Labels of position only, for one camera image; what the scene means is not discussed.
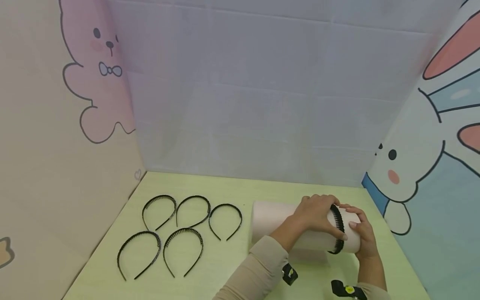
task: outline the hand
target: hand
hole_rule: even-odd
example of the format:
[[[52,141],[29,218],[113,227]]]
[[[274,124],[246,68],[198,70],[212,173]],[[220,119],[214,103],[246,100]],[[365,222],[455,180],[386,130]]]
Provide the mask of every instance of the hand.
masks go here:
[[[365,213],[361,209],[349,204],[341,204],[340,207],[345,208],[349,213],[355,213],[359,216],[360,223],[349,223],[350,228],[360,235],[360,250],[355,254],[358,260],[378,258],[380,255],[378,254],[373,228]]]
[[[304,196],[293,216],[304,224],[306,230],[326,232],[339,240],[347,240],[347,235],[327,219],[332,204],[340,205],[340,201],[332,195]]]

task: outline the wall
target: wall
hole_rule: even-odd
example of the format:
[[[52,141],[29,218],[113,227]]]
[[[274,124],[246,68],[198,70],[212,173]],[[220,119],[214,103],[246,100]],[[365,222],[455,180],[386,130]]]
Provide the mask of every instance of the wall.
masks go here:
[[[478,295],[479,11],[460,9],[363,180],[433,300]]]
[[[68,48],[57,0],[0,3],[3,300],[61,299],[144,172],[105,4],[61,2]]]
[[[149,170],[360,186],[461,1],[109,4]]]

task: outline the white backdrop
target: white backdrop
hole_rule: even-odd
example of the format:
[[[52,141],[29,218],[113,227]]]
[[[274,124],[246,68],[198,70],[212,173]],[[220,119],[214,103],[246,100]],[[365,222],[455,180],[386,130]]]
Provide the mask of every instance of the white backdrop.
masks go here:
[[[109,3],[148,170],[360,186],[462,1]]]

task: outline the yellow object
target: yellow object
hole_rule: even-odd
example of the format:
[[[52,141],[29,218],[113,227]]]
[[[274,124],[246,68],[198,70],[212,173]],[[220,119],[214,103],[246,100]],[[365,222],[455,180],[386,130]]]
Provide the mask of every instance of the yellow object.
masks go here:
[[[345,292],[347,292],[348,294],[353,294],[353,293],[355,293],[355,289],[352,286],[346,286],[345,287]]]
[[[429,299],[365,189],[156,172],[148,172],[140,182],[64,299],[209,300],[247,255],[253,202],[298,203],[302,196],[315,193],[333,194],[341,202],[365,211],[375,230],[392,299]],[[221,203],[231,203],[242,211],[243,224],[229,241],[225,241],[238,226],[237,212],[225,208],[212,218],[212,227],[222,241],[210,231],[208,222],[195,227],[204,239],[204,252],[185,278],[182,275],[200,251],[196,236],[179,235],[167,248],[168,265],[176,278],[168,272],[161,253],[157,261],[134,280],[156,254],[156,243],[151,237],[138,237],[125,248],[120,258],[122,271],[127,278],[125,282],[117,269],[117,253],[128,237],[145,230],[142,208],[148,200],[159,194],[169,194],[177,203],[191,195],[202,195],[209,199],[212,208]],[[172,212],[172,203],[157,202],[145,213],[149,227],[160,225]],[[178,216],[179,226],[196,223],[205,216],[205,212],[203,201],[183,204]],[[176,229],[173,217],[157,231],[162,243]],[[334,299],[331,280],[342,280],[350,285],[357,283],[358,261],[353,254],[329,254],[328,261],[329,265],[293,265],[299,279],[291,287],[280,283],[267,299],[330,300]]]

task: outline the heart drawing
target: heart drawing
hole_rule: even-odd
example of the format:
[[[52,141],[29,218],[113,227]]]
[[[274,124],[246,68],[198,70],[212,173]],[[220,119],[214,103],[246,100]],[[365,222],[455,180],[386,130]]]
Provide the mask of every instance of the heart drawing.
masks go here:
[[[140,181],[140,179],[142,179],[142,169],[138,169],[135,172],[135,179],[137,179],[138,181]]]
[[[10,248],[10,238],[0,239],[0,269],[8,265],[15,258],[15,253]]]

